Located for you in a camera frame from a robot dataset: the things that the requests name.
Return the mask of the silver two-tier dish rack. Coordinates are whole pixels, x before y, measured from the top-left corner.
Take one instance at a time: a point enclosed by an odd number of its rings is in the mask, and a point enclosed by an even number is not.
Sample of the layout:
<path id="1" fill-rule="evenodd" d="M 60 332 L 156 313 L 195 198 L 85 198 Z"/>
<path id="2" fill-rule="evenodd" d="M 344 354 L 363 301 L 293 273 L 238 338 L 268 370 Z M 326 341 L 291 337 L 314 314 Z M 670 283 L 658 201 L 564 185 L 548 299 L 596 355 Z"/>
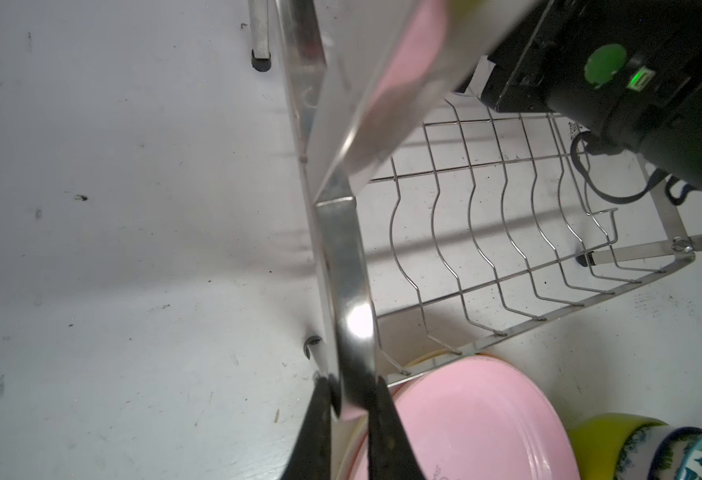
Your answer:
<path id="1" fill-rule="evenodd" d="M 324 332 L 307 343 L 339 419 L 372 379 L 409 382 L 461 356 L 664 278 L 702 251 L 664 184 L 594 210 L 562 116 L 496 114 L 449 95 L 531 8 L 347 1 L 328 57 L 311 1 L 249 5 L 252 63 L 281 38 Z"/>

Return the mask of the pink plate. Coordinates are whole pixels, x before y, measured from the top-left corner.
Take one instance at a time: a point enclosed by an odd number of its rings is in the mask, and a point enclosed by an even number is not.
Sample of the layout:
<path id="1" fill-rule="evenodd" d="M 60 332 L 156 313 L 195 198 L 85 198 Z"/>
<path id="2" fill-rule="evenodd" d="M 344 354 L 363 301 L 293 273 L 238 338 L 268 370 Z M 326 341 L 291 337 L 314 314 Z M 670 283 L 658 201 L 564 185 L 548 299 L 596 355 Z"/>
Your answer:
<path id="1" fill-rule="evenodd" d="M 401 387 L 394 404 L 427 479 L 577 479 L 565 427 L 512 365 L 477 355 Z"/>

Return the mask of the lime green bowl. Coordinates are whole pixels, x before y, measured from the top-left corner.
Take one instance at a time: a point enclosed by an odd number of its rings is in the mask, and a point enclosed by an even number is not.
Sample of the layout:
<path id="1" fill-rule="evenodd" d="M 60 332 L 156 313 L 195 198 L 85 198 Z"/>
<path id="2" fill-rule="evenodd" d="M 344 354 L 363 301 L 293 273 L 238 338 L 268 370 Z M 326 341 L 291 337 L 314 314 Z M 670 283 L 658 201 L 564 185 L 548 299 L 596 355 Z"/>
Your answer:
<path id="1" fill-rule="evenodd" d="M 635 414 L 604 413 L 581 421 L 567 433 L 582 480 L 613 479 L 626 441 L 639 428 L 666 422 Z"/>

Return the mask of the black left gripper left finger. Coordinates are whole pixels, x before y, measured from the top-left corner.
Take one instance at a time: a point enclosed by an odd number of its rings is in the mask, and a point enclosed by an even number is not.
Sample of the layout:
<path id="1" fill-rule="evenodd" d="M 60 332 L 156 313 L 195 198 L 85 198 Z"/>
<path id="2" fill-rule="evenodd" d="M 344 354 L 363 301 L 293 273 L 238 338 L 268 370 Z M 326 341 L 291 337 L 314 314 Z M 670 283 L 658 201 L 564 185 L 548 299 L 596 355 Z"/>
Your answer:
<path id="1" fill-rule="evenodd" d="M 328 378 L 318 376 L 297 441 L 281 480 L 331 478 L 332 393 Z"/>

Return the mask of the yellow plate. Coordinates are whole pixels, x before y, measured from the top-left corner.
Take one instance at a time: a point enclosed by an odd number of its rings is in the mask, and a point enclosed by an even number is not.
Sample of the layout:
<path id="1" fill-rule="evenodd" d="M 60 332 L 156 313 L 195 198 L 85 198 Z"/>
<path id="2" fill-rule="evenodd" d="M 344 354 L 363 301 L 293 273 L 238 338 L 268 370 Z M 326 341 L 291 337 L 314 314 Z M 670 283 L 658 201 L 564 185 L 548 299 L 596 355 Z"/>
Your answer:
<path id="1" fill-rule="evenodd" d="M 436 350 L 429 354 L 423 355 L 410 363 L 407 367 L 417 367 L 423 364 L 431 362 L 433 359 L 447 355 L 448 351 L 446 349 Z M 368 436 L 367 428 L 368 420 L 366 417 L 360 418 L 354 425 L 354 428 L 350 432 L 350 436 L 347 445 L 343 451 L 343 456 L 337 464 L 334 470 L 335 479 L 349 479 L 351 476 L 351 471 L 355 465 L 356 459 L 361 450 L 365 449 L 365 442 Z"/>

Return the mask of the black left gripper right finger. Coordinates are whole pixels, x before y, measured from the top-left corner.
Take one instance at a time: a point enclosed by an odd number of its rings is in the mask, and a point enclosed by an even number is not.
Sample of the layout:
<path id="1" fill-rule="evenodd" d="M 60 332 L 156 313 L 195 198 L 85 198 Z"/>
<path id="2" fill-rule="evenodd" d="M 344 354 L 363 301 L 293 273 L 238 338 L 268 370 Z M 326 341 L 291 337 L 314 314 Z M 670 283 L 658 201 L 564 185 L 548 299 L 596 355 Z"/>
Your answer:
<path id="1" fill-rule="evenodd" d="M 425 479 L 383 377 L 368 402 L 368 430 L 370 479 Z"/>

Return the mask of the blue white floral bowl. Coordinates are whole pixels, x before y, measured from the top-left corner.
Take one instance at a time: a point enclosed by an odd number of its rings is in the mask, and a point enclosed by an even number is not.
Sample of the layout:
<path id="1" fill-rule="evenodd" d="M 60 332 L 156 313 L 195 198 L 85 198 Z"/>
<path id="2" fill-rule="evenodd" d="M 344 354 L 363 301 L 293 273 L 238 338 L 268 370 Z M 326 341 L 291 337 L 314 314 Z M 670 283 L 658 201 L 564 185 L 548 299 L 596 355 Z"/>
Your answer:
<path id="1" fill-rule="evenodd" d="M 614 479 L 674 479 L 685 449 L 701 435 L 698 427 L 639 427 L 622 446 Z"/>

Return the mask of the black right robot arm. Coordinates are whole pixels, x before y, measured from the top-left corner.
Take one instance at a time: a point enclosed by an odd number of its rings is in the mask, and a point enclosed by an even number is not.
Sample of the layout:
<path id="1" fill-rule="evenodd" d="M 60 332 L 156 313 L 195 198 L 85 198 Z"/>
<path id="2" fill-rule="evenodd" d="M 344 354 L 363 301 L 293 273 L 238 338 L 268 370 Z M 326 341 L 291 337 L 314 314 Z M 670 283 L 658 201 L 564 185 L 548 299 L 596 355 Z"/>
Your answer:
<path id="1" fill-rule="evenodd" d="M 489 55 L 498 113 L 558 113 L 582 153 L 631 151 L 681 205 L 702 192 L 702 1 L 538 1 Z"/>

